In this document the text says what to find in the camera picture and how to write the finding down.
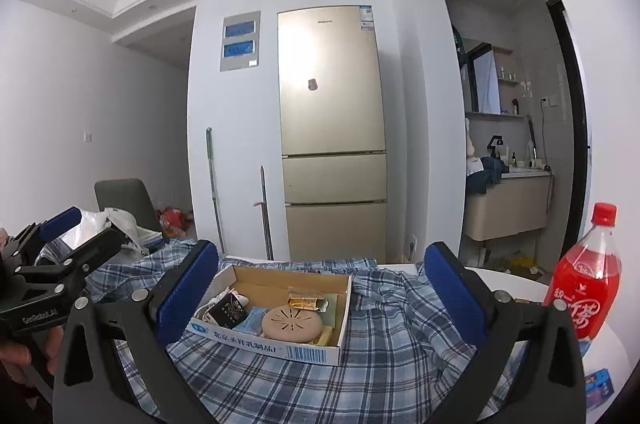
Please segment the person's left hand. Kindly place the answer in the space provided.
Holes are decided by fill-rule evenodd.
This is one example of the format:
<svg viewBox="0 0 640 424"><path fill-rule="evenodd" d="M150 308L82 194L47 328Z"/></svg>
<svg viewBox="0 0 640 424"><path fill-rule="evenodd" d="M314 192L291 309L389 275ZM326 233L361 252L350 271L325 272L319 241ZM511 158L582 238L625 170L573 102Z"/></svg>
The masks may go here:
<svg viewBox="0 0 640 424"><path fill-rule="evenodd" d="M56 369L58 369L58 355L60 355L63 337L64 329L62 326L56 326L49 330L49 334L44 341L43 354L47 357L47 369L51 375L54 375ZM32 363L32 354L27 346L2 340L0 359L2 366L6 369L6 373L9 374L12 381L17 384L29 384L23 370L24 366Z"/></svg>

